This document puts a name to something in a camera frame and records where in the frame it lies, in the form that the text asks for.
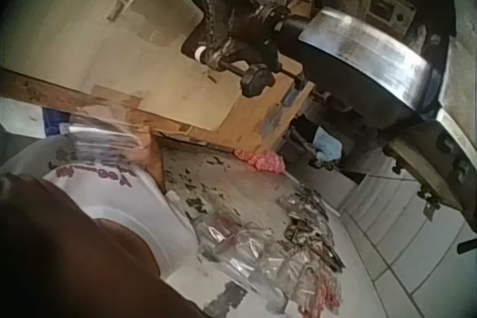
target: metal plate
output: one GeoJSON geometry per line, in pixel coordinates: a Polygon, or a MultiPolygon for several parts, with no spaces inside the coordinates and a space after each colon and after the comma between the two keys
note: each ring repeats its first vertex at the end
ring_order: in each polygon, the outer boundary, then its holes
{"type": "Polygon", "coordinates": [[[477,63],[469,51],[453,37],[449,39],[447,66],[439,102],[455,122],[452,127],[460,127],[467,140],[473,144],[475,152],[477,148],[477,63]]]}
{"type": "Polygon", "coordinates": [[[325,8],[299,40],[351,65],[410,109],[418,109],[429,65],[391,36],[345,13],[325,8]]]}

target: floor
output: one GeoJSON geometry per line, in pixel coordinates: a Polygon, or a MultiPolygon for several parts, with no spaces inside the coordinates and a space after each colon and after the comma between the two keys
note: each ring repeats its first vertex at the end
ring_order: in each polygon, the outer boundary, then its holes
{"type": "MultiPolygon", "coordinates": [[[[5,149],[8,148],[8,156],[11,155],[13,147],[8,143],[19,143],[21,139],[27,145],[33,140],[32,136],[44,137],[40,125],[41,110],[38,107],[9,101],[6,103],[3,98],[0,98],[0,107],[0,124],[7,132],[2,135],[7,140],[0,143],[0,157],[5,158],[5,149]]],[[[180,197],[199,197],[214,206],[226,207],[243,221],[270,227],[280,237],[287,217],[276,200],[297,190],[297,183],[292,179],[259,173],[231,155],[190,145],[165,147],[163,156],[168,187],[180,197]]],[[[197,215],[194,210],[188,210],[188,213],[192,218],[197,215]]],[[[339,278],[343,296],[339,317],[385,317],[379,297],[350,236],[338,216],[332,212],[329,212],[329,216],[335,249],[346,265],[339,278]]],[[[168,277],[167,282],[205,312],[213,312],[215,317],[276,317],[266,311],[265,301],[259,296],[231,282],[208,261],[192,259],[168,277]]],[[[296,305],[289,304],[282,317],[301,317],[301,314],[296,305]]],[[[322,317],[335,316],[325,312],[322,317]]]]}

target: pink item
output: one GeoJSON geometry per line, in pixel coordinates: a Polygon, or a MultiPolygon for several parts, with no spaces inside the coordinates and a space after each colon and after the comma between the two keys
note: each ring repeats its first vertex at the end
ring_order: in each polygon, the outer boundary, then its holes
{"type": "Polygon", "coordinates": [[[259,171],[271,171],[276,174],[285,171],[283,158],[272,150],[263,153],[250,153],[245,150],[235,150],[233,153],[237,158],[247,162],[247,164],[252,165],[259,171]]]}

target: wall tile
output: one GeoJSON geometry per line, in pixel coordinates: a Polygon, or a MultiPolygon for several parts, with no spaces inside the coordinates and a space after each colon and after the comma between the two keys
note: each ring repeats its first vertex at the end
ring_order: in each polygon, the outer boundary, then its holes
{"type": "Polygon", "coordinates": [[[405,252],[393,264],[394,272],[408,292],[413,291],[436,267],[462,227],[462,214],[447,207],[435,212],[405,252]]]}
{"type": "Polygon", "coordinates": [[[394,261],[426,219],[423,214],[426,202],[417,195],[411,199],[396,222],[378,243],[378,250],[388,263],[394,261]]]}
{"type": "Polygon", "coordinates": [[[419,318],[420,315],[399,282],[388,270],[375,283],[389,318],[419,318]]]}
{"type": "Polygon", "coordinates": [[[359,209],[378,181],[379,179],[373,177],[365,177],[363,179],[346,204],[346,210],[349,214],[353,215],[353,213],[359,209]]]}
{"type": "Polygon", "coordinates": [[[351,240],[355,244],[371,279],[376,279],[386,269],[386,263],[347,213],[341,216],[341,220],[350,234],[351,240]]]}
{"type": "Polygon", "coordinates": [[[373,205],[358,220],[358,225],[363,231],[366,232],[381,215],[382,210],[393,199],[401,183],[400,180],[385,179],[384,187],[377,195],[373,205]]]}
{"type": "Polygon", "coordinates": [[[374,204],[376,199],[381,194],[381,190],[384,189],[386,179],[374,178],[374,181],[370,182],[369,190],[366,192],[366,197],[361,202],[361,205],[353,212],[352,216],[356,221],[359,221],[364,213],[374,204]]]}
{"type": "Polygon", "coordinates": [[[381,241],[409,204],[419,186],[417,182],[401,182],[401,186],[398,187],[395,195],[388,201],[376,221],[367,230],[367,236],[371,242],[378,244],[381,241]]]}
{"type": "Polygon", "coordinates": [[[414,300],[425,317],[477,317],[477,250],[457,254],[460,242],[476,236],[464,224],[442,262],[415,292],[414,300]]]}

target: plastic bag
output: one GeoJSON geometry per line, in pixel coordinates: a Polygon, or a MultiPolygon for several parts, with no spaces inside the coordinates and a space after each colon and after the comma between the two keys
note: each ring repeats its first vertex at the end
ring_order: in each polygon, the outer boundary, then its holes
{"type": "Polygon", "coordinates": [[[113,119],[97,119],[72,115],[70,123],[62,126],[68,133],[81,162],[103,165],[129,165],[145,168],[151,152],[151,129],[113,119]]]}

